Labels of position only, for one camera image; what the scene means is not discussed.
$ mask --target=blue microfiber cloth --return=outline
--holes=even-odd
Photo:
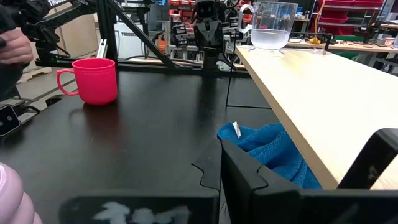
[[[238,138],[232,123],[218,130],[220,139],[230,140],[262,164],[305,189],[321,186],[280,123],[268,124],[261,129],[239,126]]]

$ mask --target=person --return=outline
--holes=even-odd
[[[22,68],[33,60],[29,39],[15,29],[6,8],[0,4],[0,38],[7,45],[0,48],[0,100],[13,88],[22,76]]]

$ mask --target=black diagonal strut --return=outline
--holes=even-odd
[[[164,65],[169,68],[175,68],[175,64],[164,55],[159,48],[138,28],[138,26],[123,12],[123,8],[114,0],[107,0],[112,11],[133,31],[143,43],[159,58]]]

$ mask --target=light pink object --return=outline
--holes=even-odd
[[[17,172],[0,163],[0,224],[7,223],[14,216],[23,194],[22,181]]]
[[[30,197],[24,193],[21,204],[9,224],[32,224],[35,218],[35,208]]]
[[[33,224],[43,224],[42,219],[37,213],[35,213],[35,220],[33,220]]]

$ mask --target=mug handle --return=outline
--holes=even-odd
[[[59,89],[62,91],[62,93],[64,93],[65,95],[68,95],[68,96],[77,96],[77,95],[79,95],[78,91],[72,93],[72,92],[69,92],[69,91],[67,91],[66,89],[63,88],[63,86],[61,84],[60,77],[61,77],[61,74],[64,73],[64,72],[70,72],[70,73],[73,73],[76,76],[75,72],[73,70],[70,70],[70,69],[57,70],[57,84],[58,84]]]
[[[250,4],[244,4],[241,7],[241,10],[239,10],[238,30],[243,34],[247,33],[249,30],[253,29],[252,24],[248,24],[245,28],[242,29],[243,11],[247,8],[250,9],[251,13],[254,13],[254,8]]]

